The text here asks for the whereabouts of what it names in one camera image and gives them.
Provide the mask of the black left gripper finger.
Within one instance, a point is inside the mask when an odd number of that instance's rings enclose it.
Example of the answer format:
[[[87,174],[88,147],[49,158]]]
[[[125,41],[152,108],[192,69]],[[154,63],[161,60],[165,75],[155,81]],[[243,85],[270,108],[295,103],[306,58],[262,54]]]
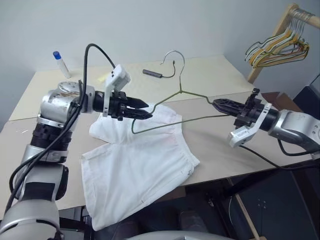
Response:
[[[125,105],[134,109],[143,109],[143,108],[149,107],[149,105],[143,100],[138,98],[133,98],[133,97],[127,97],[125,101]]]
[[[126,108],[122,110],[122,117],[136,120],[146,120],[153,117],[153,115],[146,110],[136,108]]]

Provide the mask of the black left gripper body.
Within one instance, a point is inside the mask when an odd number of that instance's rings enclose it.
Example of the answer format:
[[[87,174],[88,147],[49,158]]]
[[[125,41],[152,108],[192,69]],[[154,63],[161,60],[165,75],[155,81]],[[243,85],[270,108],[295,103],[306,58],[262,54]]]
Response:
[[[124,110],[126,110],[127,103],[126,93],[123,91],[113,91],[109,98],[109,115],[113,119],[122,121],[124,118]]]

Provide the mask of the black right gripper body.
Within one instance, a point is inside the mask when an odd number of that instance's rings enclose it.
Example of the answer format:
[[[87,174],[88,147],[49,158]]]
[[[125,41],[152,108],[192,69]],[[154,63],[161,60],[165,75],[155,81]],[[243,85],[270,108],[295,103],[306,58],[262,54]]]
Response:
[[[255,123],[260,115],[261,109],[263,109],[262,100],[256,98],[260,93],[259,88],[254,88],[251,95],[247,98],[243,109],[236,116],[234,125],[236,129],[239,129],[243,126],[250,126],[252,123]]]

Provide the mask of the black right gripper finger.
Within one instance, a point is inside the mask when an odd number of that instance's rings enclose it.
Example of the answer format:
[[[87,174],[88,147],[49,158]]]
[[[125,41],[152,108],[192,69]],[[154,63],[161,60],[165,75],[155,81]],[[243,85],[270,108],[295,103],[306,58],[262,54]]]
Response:
[[[212,103],[214,107],[230,107],[230,108],[244,108],[245,104],[240,103],[227,98],[218,98],[215,99]]]
[[[215,106],[214,108],[217,111],[224,113],[226,115],[230,115],[230,116],[237,116],[243,110],[242,107],[232,107],[232,106]]]

